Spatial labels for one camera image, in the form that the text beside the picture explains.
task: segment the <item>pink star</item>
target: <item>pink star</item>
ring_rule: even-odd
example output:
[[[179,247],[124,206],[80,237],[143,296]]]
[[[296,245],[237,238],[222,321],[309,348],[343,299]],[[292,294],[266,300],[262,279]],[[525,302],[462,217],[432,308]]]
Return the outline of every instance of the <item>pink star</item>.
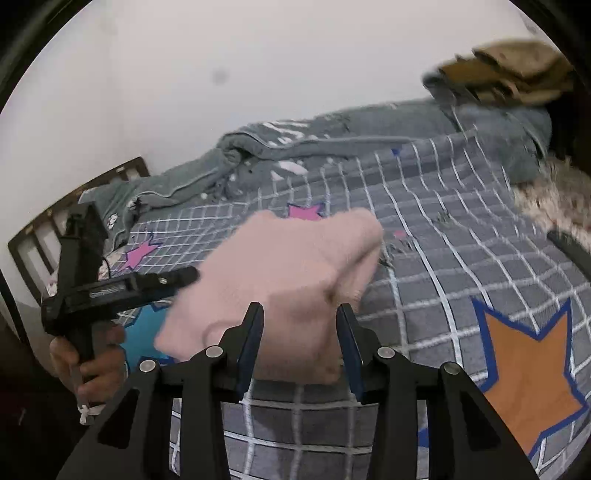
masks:
[[[288,218],[300,218],[302,220],[322,220],[320,211],[324,206],[323,203],[312,205],[311,207],[299,207],[297,205],[288,205]]]
[[[152,253],[161,245],[152,244],[151,242],[152,235],[150,235],[150,237],[145,242],[142,242],[137,248],[129,250],[129,252],[125,254],[125,258],[127,261],[123,265],[123,268],[130,268],[131,270],[134,270],[144,259],[144,257]]]

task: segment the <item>bed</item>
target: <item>bed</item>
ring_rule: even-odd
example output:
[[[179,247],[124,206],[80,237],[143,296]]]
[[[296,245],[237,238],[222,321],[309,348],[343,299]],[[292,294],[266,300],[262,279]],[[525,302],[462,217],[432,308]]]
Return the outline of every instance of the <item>bed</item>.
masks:
[[[498,373],[498,364],[485,341],[490,326],[472,299],[504,314],[522,340],[537,342],[555,331],[557,312],[570,299],[564,317],[570,333],[560,352],[573,379],[570,410],[522,444],[540,478],[554,480],[570,471],[591,432],[591,286],[516,207],[509,184],[515,171],[507,159],[517,144],[517,163],[537,164],[550,128],[544,112],[511,113],[508,119],[473,106],[443,111],[425,101],[248,125],[225,135],[203,158],[159,177],[87,190],[79,201],[99,208],[113,275],[198,265],[260,209],[285,216],[289,204],[322,203],[328,216],[365,207],[384,227],[389,266],[378,268],[360,320],[414,362],[460,363],[484,391],[495,386],[496,374],[489,372]],[[384,131],[400,135],[368,131],[367,125],[377,124],[368,119],[375,118]],[[167,306],[164,301],[123,312],[118,321],[130,337],[147,322],[157,330]],[[135,363],[129,354],[128,360]],[[536,368],[527,365],[524,375]],[[543,398],[529,402],[544,405]],[[175,473],[181,407],[175,401],[171,419]],[[357,404],[344,378],[336,385],[253,381],[243,402],[224,405],[223,415],[235,478],[365,478],[376,408]],[[420,417],[422,479],[428,469],[424,406]]]

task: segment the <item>orange star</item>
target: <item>orange star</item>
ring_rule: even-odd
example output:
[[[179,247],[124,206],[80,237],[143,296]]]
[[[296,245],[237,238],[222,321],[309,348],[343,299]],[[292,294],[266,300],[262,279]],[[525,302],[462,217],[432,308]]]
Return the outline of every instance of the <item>orange star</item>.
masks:
[[[489,375],[481,389],[531,458],[545,437],[587,410],[570,372],[570,299],[539,333],[473,304]]]

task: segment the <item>screw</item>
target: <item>screw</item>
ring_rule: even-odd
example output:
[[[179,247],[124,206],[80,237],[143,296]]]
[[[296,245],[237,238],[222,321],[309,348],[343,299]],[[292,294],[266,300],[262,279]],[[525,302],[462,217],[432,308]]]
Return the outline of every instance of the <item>screw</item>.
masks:
[[[223,354],[223,349],[217,345],[213,345],[205,350],[205,355],[209,358],[217,358],[218,356],[221,356],[221,354]]]
[[[156,368],[156,362],[154,360],[144,360],[139,365],[139,369],[144,373],[151,372],[154,368]]]
[[[381,358],[393,358],[396,352],[389,346],[381,346],[378,348],[378,356]]]
[[[443,369],[450,375],[457,375],[462,371],[462,367],[455,362],[447,362],[443,365]]]

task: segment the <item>beige cloth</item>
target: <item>beige cloth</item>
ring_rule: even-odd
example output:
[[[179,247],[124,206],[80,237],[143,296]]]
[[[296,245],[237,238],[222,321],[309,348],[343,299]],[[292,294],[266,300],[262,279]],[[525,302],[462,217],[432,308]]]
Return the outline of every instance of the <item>beige cloth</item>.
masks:
[[[574,87],[573,67],[539,41],[503,41],[439,67],[453,91],[491,105],[543,105]]]

